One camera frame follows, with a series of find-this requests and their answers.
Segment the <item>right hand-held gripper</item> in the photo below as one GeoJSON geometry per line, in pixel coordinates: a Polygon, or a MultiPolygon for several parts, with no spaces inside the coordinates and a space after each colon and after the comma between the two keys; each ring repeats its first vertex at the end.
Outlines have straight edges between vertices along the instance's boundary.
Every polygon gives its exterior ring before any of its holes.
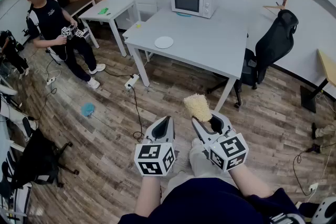
{"type": "Polygon", "coordinates": [[[218,138],[212,140],[213,131],[209,130],[197,118],[192,117],[192,126],[208,152],[208,159],[224,172],[227,172],[246,161],[249,148],[243,135],[236,133],[231,122],[225,115],[212,111],[211,128],[220,134],[218,138]]]}

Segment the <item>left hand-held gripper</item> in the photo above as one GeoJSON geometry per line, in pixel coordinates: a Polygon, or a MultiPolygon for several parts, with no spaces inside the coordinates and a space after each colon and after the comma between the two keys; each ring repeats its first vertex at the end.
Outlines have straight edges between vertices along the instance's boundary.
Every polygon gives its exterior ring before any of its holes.
{"type": "Polygon", "coordinates": [[[166,176],[174,167],[175,130],[171,116],[158,119],[150,125],[141,144],[136,145],[134,162],[142,176],[166,176]],[[153,141],[168,134],[168,141],[153,141]]]}

